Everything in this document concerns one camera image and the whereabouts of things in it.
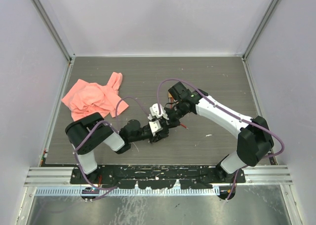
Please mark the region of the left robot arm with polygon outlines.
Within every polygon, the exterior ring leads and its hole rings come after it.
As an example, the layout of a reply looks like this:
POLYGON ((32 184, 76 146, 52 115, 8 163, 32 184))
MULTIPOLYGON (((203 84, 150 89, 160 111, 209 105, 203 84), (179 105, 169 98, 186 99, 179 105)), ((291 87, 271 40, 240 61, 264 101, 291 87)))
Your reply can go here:
POLYGON ((116 131, 100 113, 94 113, 69 124, 65 133, 74 148, 77 164, 82 169, 81 178, 92 184, 99 178, 94 155, 97 146, 105 144, 115 153, 122 154, 131 148, 131 143, 142 140, 155 143, 168 137, 170 126, 165 118, 153 118, 145 126, 132 119, 116 131))

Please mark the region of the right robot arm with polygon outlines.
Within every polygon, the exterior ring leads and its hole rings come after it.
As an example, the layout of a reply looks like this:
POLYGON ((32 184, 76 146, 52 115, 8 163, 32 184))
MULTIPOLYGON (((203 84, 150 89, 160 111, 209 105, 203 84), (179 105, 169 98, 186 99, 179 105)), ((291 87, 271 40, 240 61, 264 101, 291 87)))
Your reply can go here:
POLYGON ((171 110, 166 111, 170 120, 179 120, 188 113, 194 113, 220 125, 237 139, 236 150, 215 167, 215 175, 221 182, 230 181, 242 167, 256 166, 274 147, 263 117, 251 118, 239 114, 200 89, 192 92, 181 82, 170 87, 168 93, 176 102, 171 110))

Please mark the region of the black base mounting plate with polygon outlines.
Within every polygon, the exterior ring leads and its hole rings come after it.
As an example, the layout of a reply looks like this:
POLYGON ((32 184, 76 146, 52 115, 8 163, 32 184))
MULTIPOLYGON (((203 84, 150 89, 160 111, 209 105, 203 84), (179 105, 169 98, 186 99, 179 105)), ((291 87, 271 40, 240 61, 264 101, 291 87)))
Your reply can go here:
POLYGON ((243 171, 237 176, 219 172, 208 165, 99 165, 87 179, 103 188, 117 186, 121 189, 173 188, 176 182, 181 189, 213 188, 214 184, 245 183, 243 171))

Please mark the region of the pink cloth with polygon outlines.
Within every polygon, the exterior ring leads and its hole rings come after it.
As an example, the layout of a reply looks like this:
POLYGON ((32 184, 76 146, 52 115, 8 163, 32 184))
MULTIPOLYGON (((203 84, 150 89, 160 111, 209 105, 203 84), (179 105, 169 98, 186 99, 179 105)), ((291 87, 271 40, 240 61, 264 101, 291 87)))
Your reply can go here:
POLYGON ((78 79, 61 101, 71 111, 74 121, 93 113, 114 118, 129 107, 119 96, 122 80, 123 75, 116 72, 112 73, 106 85, 78 79))

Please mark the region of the aluminium frame rail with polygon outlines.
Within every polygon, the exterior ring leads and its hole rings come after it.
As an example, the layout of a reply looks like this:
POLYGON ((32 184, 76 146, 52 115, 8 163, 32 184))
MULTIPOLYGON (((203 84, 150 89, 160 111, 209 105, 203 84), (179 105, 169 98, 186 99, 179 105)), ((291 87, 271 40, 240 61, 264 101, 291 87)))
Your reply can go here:
MULTIPOLYGON (((149 183, 176 183, 200 185, 291 185, 293 183, 287 166, 259 165, 240 169, 220 179, 215 166, 207 165, 100 165, 88 175, 94 184, 104 186, 140 181, 149 183)), ((86 184, 77 167, 32 167, 29 169, 25 186, 68 186, 86 184)))

